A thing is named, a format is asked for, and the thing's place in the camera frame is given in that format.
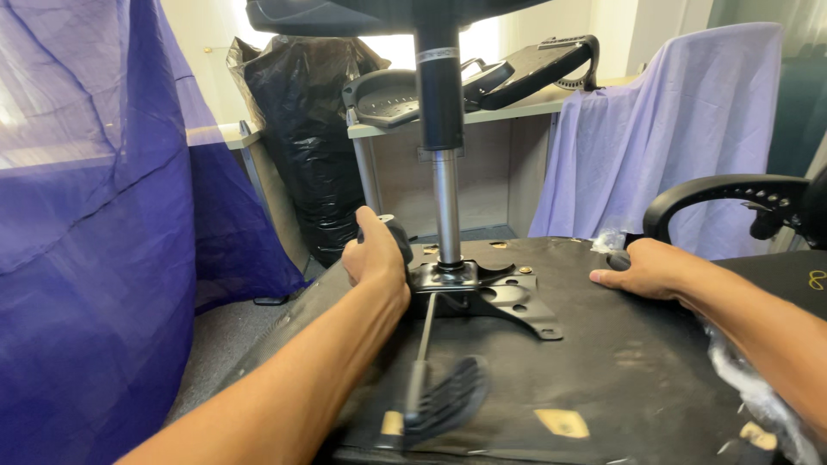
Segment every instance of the black armrest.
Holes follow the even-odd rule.
[[[804,178],[780,175],[717,175],[687,181],[658,195],[643,215],[643,235],[671,244],[669,220],[690,205],[717,199],[741,199],[755,204],[759,214],[797,232],[802,197],[810,185]]]

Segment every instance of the lever handle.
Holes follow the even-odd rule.
[[[609,268],[615,271],[626,271],[632,265],[632,259],[625,250],[613,250],[609,252],[609,256],[606,257],[606,262],[609,263]]]
[[[379,215],[379,220],[385,224],[390,230],[391,235],[396,239],[396,245],[399,251],[402,252],[402,260],[407,266],[414,258],[414,251],[411,250],[411,245],[408,243],[408,234],[402,224],[396,219],[394,215]],[[359,228],[359,233],[356,235],[356,241],[360,244],[365,241],[365,234]]]

